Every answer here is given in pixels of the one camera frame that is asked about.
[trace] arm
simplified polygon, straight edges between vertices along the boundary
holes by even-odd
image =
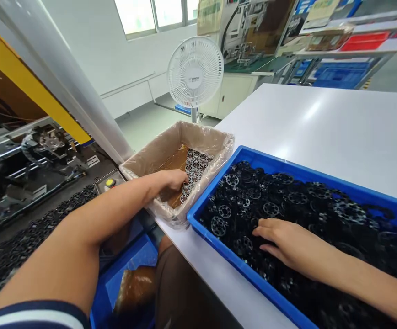
[[[98,280],[100,244],[163,188],[180,189],[181,170],[159,171],[120,184],[70,213],[0,292],[0,308],[61,300],[89,315]]]
[[[347,255],[298,224],[260,219],[253,235],[275,242],[263,244],[285,265],[377,308],[397,321],[397,279]]]

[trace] striped sleeve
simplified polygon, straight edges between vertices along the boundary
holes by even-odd
[[[62,301],[28,301],[0,309],[0,329],[90,329],[77,306]]]

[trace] finger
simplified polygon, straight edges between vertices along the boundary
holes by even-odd
[[[252,235],[260,236],[260,237],[265,238],[266,240],[273,241],[272,229],[264,227],[264,226],[258,226],[256,229],[253,230]]]
[[[263,251],[267,251],[268,253],[270,253],[271,255],[275,256],[276,258],[278,258],[280,261],[284,262],[284,255],[282,254],[281,250],[279,250],[278,247],[274,247],[272,245],[269,244],[262,244],[259,246],[259,248]]]
[[[277,225],[282,222],[280,219],[277,218],[261,218],[258,221],[258,226],[268,227],[268,228],[275,228]]]

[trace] electric fan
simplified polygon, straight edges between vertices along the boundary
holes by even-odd
[[[197,108],[209,101],[223,80],[223,55],[207,37],[191,37],[174,50],[168,64],[170,94],[183,107],[191,108],[197,123]]]

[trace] poster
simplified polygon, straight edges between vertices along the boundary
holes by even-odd
[[[220,30],[224,0],[200,0],[198,3],[197,35],[206,35]]]
[[[302,29],[326,26],[339,2],[340,0],[317,0],[308,12]]]

